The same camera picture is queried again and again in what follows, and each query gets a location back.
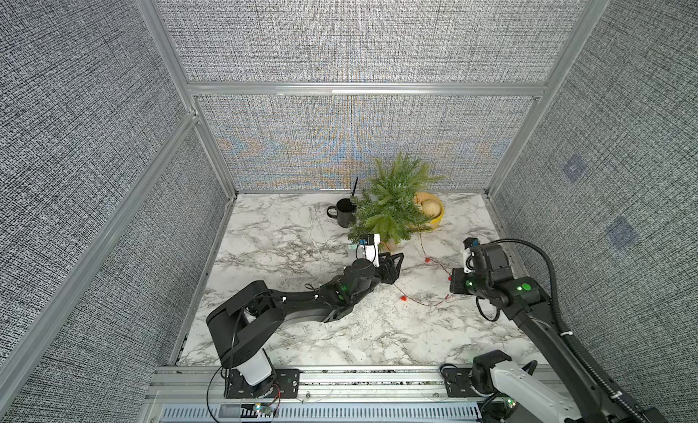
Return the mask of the red string lights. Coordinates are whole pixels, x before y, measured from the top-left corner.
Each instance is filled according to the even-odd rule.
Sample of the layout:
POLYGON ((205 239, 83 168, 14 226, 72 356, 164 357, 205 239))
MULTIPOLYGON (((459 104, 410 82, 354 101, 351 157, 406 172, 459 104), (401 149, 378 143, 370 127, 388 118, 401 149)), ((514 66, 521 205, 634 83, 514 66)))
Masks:
POLYGON ((452 273, 441 259, 427 251, 425 236, 419 234, 405 247, 405 263, 400 278, 393 284, 403 302, 435 309, 453 299, 448 290, 452 273))

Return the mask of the small green christmas tree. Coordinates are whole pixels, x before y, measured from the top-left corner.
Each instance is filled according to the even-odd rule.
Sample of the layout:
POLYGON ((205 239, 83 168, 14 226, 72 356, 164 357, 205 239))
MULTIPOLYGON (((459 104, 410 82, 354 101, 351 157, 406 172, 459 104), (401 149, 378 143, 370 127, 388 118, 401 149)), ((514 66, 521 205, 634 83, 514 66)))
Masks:
POLYGON ((431 173, 430 165, 411 154, 396 155, 390 165, 376 162, 376 176, 362 190, 356 205, 356 222, 350 226, 348 239, 357 243, 368 234, 378 234, 382 241, 397 244, 408 241, 416 232, 430 230, 431 220, 416 202, 416 196, 443 179, 431 173))

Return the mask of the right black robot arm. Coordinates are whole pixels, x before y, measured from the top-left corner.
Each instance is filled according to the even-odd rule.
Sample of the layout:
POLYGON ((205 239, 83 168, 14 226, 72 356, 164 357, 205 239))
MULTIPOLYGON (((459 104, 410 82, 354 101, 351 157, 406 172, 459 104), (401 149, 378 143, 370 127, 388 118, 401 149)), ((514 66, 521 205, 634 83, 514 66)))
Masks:
POLYGON ((657 408, 641 408, 624 392, 567 327, 550 257, 525 243, 547 266, 551 288, 545 290, 531 277, 514 277, 503 244, 503 239, 489 243, 466 239, 464 264, 453 271, 450 290, 489 301, 525 332, 569 395, 563 397, 547 387, 500 350, 474 358, 470 375, 474 390, 482 395, 502 393, 542 422, 664 422, 657 408))

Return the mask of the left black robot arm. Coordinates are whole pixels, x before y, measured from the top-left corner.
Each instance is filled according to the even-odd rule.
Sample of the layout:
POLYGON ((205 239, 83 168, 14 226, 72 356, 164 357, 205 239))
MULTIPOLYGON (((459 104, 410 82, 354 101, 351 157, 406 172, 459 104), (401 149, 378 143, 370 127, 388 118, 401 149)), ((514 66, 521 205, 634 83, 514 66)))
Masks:
POLYGON ((400 276, 405 255, 377 255, 377 261, 356 259, 320 287, 301 292, 272 290, 254 281, 206 317, 220 359, 227 399, 297 396, 292 382, 298 370, 276 370, 265 344, 285 323, 339 321, 380 284, 400 276))

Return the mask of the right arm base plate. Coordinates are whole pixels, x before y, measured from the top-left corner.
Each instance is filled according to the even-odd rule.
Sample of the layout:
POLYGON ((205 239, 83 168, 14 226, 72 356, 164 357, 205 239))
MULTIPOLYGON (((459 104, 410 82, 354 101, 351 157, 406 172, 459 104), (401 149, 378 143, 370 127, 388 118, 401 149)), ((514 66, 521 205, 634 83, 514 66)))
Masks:
POLYGON ((476 390, 470 379, 470 368, 461 368, 451 363, 445 363, 438 369, 444 384, 447 397, 450 399, 465 399, 465 398, 488 398, 487 394, 483 394, 476 390))

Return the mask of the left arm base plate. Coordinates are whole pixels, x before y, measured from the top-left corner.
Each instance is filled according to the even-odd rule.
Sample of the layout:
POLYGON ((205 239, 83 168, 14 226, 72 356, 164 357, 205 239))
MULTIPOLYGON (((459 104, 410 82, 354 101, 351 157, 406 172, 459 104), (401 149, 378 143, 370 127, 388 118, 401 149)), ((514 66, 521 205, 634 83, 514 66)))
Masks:
POLYGON ((238 370, 229 370, 225 381, 226 399, 296 399, 300 387, 301 370, 283 368, 256 386, 250 385, 238 370))

